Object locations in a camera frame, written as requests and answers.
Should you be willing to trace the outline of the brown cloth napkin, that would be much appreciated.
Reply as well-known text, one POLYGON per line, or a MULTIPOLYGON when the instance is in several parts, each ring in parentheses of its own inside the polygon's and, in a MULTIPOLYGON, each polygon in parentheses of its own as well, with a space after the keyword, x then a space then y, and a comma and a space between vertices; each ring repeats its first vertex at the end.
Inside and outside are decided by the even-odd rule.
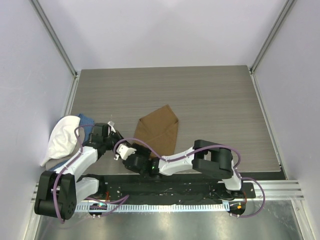
POLYGON ((134 138, 148 144, 160 156, 170 156, 175 152, 178 128, 178 117, 167 104, 138 120, 134 138))

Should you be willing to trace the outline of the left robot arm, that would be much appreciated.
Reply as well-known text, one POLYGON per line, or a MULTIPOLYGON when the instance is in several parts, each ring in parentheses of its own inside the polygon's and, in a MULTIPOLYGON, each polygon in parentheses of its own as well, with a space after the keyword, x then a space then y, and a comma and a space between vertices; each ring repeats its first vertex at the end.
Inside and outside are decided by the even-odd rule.
POLYGON ((61 167, 54 171, 46 170, 40 175, 34 203, 35 214, 57 218, 63 224, 73 216, 79 202, 89 196, 100 200, 106 195, 107 188, 99 179, 81 176, 122 139, 114 125, 112 121, 94 124, 85 145, 80 142, 78 129, 74 130, 80 149, 61 167))

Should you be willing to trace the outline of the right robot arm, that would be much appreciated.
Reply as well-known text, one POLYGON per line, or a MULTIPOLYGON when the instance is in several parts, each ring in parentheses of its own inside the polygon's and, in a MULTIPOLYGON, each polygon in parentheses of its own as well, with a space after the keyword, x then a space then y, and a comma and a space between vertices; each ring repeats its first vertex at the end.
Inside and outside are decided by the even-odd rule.
POLYGON ((222 180, 226 193, 233 198, 244 191, 237 167, 241 154, 233 147, 206 140, 196 140, 192 147, 173 155, 160 155, 142 140, 130 144, 122 140, 114 148, 126 169, 155 181, 176 173, 194 170, 222 180))

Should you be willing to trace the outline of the grey cloth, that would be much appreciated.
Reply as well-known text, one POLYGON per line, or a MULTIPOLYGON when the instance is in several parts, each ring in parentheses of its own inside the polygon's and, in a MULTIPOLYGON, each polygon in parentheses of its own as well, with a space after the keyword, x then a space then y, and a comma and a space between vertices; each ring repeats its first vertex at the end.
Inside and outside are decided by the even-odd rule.
POLYGON ((57 167, 68 161, 80 149, 75 134, 69 130, 59 130, 52 133, 45 154, 45 168, 47 170, 57 167))

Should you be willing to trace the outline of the blue checkered cloth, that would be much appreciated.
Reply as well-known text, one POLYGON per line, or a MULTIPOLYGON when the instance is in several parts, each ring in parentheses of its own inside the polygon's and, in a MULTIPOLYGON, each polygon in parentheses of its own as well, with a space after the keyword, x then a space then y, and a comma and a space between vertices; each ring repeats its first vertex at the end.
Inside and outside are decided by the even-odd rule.
MULTIPOLYGON (((82 144, 84 144, 89 139, 89 136, 90 136, 90 133, 93 129, 95 121, 92 118, 87 117, 82 113, 79 113, 77 115, 77 117, 80 118, 79 126, 81 126, 81 128, 79 129, 78 135, 80 137, 82 144)), ((74 155, 76 155, 78 153, 79 149, 80 149, 80 144, 77 143, 77 145, 75 146, 75 148, 71 154, 69 154, 63 158, 59 158, 59 159, 50 159, 45 164, 46 170, 47 171, 54 171, 55 169, 63 166, 69 159, 71 159, 74 155)))

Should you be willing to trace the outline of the white cloth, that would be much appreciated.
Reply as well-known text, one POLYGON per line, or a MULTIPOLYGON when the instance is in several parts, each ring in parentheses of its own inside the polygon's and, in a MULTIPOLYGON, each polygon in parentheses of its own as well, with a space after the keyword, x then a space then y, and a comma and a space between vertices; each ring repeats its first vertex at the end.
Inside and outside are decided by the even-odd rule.
POLYGON ((40 166, 47 170, 69 159, 77 150, 75 129, 80 125, 80 118, 74 115, 62 117, 53 128, 49 137, 44 159, 40 166))

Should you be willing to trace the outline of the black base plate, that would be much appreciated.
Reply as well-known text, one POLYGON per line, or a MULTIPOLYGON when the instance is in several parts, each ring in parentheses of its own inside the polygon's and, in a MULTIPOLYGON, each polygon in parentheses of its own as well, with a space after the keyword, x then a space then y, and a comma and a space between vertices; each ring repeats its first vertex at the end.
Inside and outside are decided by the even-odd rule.
POLYGON ((86 174, 83 177, 99 180, 99 190, 92 195, 93 198, 109 196, 115 201, 128 196, 127 205, 206 205, 256 197, 250 182, 243 183, 239 191, 231 191, 221 180, 201 173, 174 174, 159 179, 139 174, 86 174))

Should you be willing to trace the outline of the aluminium front rail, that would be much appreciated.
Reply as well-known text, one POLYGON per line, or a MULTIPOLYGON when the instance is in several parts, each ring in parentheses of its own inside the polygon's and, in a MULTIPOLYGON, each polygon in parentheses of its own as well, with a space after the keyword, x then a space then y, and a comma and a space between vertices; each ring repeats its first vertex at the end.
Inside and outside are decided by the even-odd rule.
POLYGON ((296 181, 245 181, 240 191, 228 191, 223 182, 106 182, 106 193, 95 193, 92 198, 109 196, 111 201, 126 195, 128 205, 204 205, 241 199, 262 201, 303 200, 296 181))

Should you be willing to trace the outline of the left aluminium frame post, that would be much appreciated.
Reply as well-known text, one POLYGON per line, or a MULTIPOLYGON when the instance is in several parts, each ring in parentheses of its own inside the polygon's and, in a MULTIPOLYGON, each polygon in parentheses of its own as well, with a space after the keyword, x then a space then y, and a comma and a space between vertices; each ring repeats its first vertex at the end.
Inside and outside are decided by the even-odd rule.
POLYGON ((42 8, 40 2, 38 0, 30 0, 30 4, 32 5, 34 11, 38 15, 40 21, 42 22, 45 30, 47 31, 51 41, 53 42, 55 48, 57 49, 59 55, 61 56, 62 60, 64 61, 65 65, 67 66, 68 70, 70 71, 71 75, 76 78, 77 77, 77 70, 73 66, 67 52, 65 51, 58 35, 56 34, 49 18, 47 17, 44 9, 42 8))

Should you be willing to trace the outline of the aluminium frame post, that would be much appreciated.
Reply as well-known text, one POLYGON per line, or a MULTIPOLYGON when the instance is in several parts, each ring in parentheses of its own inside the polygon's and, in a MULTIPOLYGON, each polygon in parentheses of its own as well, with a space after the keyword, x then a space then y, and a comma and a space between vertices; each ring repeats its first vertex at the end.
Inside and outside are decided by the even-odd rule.
POLYGON ((262 47, 260 48, 252 66, 249 68, 249 72, 253 74, 259 67, 261 61, 263 60, 267 50, 271 46, 272 42, 276 38, 278 32, 280 31, 282 25, 284 24, 286 18, 290 14, 291 10, 293 9, 294 5, 296 4, 296 0, 286 0, 279 15, 277 16, 271 30, 269 31, 267 38, 265 39, 262 47))
POLYGON ((65 65, 67 66, 68 70, 70 71, 71 75, 76 78, 77 77, 77 70, 73 66, 67 52, 65 51, 58 35, 56 34, 49 18, 47 17, 44 9, 42 8, 40 2, 38 0, 30 0, 30 4, 32 5, 34 11, 38 15, 40 21, 42 22, 45 30, 47 31, 51 41, 53 42, 55 48, 57 49, 59 55, 61 56, 62 60, 64 61, 65 65))

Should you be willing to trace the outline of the right aluminium frame post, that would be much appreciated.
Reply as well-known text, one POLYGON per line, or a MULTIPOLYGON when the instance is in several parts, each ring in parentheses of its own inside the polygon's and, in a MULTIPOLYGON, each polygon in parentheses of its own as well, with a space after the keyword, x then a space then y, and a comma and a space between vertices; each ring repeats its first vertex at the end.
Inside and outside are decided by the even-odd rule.
POLYGON ((294 5, 296 4, 296 0, 286 0, 279 15, 277 16, 271 30, 269 31, 267 38, 265 39, 262 47, 260 48, 252 66, 249 68, 249 72, 253 74, 259 67, 261 61, 263 60, 267 50, 271 46, 272 42, 276 38, 278 32, 280 31, 282 25, 284 24, 286 18, 290 14, 291 10, 293 9, 294 5))

